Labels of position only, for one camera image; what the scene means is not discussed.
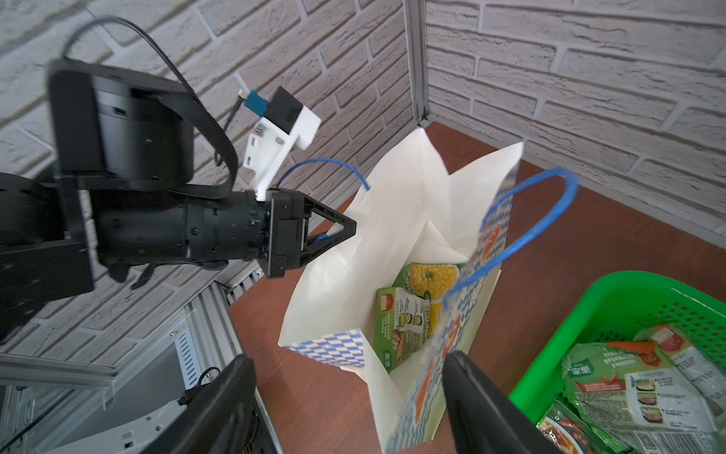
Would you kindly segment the yellow corn packet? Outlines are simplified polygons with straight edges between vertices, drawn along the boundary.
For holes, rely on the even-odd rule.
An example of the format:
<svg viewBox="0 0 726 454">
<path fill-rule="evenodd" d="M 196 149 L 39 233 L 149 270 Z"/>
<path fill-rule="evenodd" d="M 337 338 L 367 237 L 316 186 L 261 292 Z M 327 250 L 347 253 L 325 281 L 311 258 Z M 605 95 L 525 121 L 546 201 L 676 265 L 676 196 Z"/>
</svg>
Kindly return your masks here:
<svg viewBox="0 0 726 454">
<path fill-rule="evenodd" d="M 437 325 L 444 320 L 444 296 L 459 279 L 458 264 L 422 264 L 411 262 L 402 268 L 393 281 L 393 287 L 429 302 L 427 337 L 432 337 Z"/>
</svg>

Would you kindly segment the white blue checkered paper bag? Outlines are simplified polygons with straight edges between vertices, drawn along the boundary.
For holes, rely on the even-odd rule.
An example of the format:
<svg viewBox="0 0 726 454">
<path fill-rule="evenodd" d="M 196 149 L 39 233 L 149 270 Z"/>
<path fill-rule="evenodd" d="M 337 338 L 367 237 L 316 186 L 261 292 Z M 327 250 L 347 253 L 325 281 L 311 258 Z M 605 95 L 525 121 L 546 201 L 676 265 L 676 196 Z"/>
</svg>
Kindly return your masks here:
<svg viewBox="0 0 726 454">
<path fill-rule="evenodd" d="M 518 182 L 523 152 L 516 143 L 449 172 L 413 131 L 346 210 L 355 235 L 304 268 L 279 344 L 363 377 L 385 453 L 432 439 L 445 357 L 471 345 L 501 264 L 574 201 L 566 169 Z"/>
</svg>

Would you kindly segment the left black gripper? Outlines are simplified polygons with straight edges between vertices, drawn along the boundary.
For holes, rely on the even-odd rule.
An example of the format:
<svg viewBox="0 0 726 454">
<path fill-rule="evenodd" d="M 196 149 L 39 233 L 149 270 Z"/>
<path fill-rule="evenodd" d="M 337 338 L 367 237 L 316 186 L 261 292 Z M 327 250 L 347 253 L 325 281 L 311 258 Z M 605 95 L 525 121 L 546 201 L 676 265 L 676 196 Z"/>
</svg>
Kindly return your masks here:
<svg viewBox="0 0 726 454">
<path fill-rule="evenodd" d="M 308 265 L 357 232 L 356 221 L 302 192 L 274 190 L 268 196 L 268 246 L 262 260 L 268 278 L 282 278 L 287 271 Z M 340 230 L 308 236 L 312 214 L 331 221 Z"/>
</svg>

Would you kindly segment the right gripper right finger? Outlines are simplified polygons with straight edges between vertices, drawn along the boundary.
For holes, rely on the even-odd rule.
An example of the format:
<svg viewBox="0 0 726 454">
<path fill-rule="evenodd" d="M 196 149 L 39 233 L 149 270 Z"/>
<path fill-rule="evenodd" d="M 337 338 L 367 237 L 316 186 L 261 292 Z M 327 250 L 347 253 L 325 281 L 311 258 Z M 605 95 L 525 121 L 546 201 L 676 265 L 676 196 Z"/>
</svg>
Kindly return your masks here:
<svg viewBox="0 0 726 454">
<path fill-rule="evenodd" d="M 442 389 L 457 452 L 559 451 L 465 353 L 446 356 Z"/>
</svg>

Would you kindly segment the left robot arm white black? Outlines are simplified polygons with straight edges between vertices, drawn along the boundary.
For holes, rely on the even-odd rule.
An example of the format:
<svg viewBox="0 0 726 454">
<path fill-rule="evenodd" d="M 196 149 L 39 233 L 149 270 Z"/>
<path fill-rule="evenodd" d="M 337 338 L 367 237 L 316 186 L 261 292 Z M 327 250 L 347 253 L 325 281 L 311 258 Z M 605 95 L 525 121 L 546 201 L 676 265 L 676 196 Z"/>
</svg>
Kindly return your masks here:
<svg viewBox="0 0 726 454">
<path fill-rule="evenodd" d="M 51 178 L 1 177 L 1 337 L 48 303 L 143 268 L 224 269 L 257 261 L 266 276 L 300 269 L 357 224 L 301 192 L 270 187 L 275 169 L 234 189 L 240 166 L 219 123 L 181 83 L 68 58 L 47 89 L 58 160 Z"/>
</svg>

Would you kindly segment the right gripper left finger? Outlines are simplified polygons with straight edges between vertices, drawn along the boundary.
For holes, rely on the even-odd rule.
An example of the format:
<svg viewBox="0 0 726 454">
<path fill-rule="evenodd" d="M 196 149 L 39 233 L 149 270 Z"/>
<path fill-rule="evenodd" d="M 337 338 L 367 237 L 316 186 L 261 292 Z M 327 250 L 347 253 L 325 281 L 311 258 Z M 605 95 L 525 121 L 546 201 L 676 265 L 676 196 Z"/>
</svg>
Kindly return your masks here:
<svg viewBox="0 0 726 454">
<path fill-rule="evenodd" d="M 146 453 L 243 453 L 253 432 L 256 373 L 245 355 L 235 357 Z"/>
</svg>

